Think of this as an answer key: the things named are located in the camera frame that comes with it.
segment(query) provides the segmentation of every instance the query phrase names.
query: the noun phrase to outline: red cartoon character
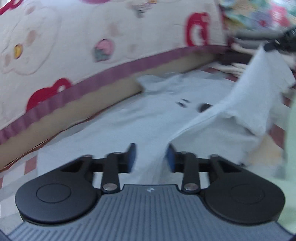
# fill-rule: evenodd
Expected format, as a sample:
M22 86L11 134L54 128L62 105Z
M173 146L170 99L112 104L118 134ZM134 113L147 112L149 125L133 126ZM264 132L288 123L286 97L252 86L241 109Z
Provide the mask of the red cartoon character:
M9 9L15 9L15 8L17 8L18 6L20 6L20 4L23 1L24 0L11 0L11 1L9 1L3 7L0 7L0 15L2 15L3 13L5 13Z
M29 99L26 111L37 106L40 102L47 100L58 92L68 89L72 86L71 82L65 78L57 80L52 87L46 87L37 90Z
M210 16L206 12L193 13L187 20L186 42L188 46L208 45Z

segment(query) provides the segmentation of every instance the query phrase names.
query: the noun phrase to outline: white logo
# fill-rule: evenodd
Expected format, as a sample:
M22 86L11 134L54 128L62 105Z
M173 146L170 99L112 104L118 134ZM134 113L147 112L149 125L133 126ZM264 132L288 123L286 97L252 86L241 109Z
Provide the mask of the white logo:
M154 188L147 188L147 192L150 192L150 193L154 192Z

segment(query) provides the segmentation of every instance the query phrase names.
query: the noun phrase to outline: purple flower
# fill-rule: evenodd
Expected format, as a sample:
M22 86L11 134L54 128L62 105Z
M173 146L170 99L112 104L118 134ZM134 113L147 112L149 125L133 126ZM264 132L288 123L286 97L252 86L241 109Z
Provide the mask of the purple flower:
M272 17L267 12L252 12L250 18L253 29L268 29L272 23Z

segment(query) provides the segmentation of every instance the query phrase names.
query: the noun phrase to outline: black spot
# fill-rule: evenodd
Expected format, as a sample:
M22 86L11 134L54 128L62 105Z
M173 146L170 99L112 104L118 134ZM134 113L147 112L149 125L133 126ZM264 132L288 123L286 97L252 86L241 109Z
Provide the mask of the black spot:
M204 112L206 109L210 108L212 105L211 104L207 104L207 103L202 103L201 105L199 105L197 107L197 111L198 112Z
M186 99L181 99L183 101L185 101L186 103L191 103L189 100L186 100Z
M181 103L181 102L176 102L179 106L181 106L181 107L183 107L183 108L185 108L185 107L187 107L185 104L183 104L183 103Z

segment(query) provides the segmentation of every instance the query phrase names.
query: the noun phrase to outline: colorful floral bedding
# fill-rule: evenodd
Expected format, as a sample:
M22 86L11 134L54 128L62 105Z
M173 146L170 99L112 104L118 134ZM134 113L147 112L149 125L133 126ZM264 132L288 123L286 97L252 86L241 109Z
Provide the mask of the colorful floral bedding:
M226 40L215 0L12 0L0 9L0 144L118 79Z
M296 25L295 0L220 0L231 29L282 30Z

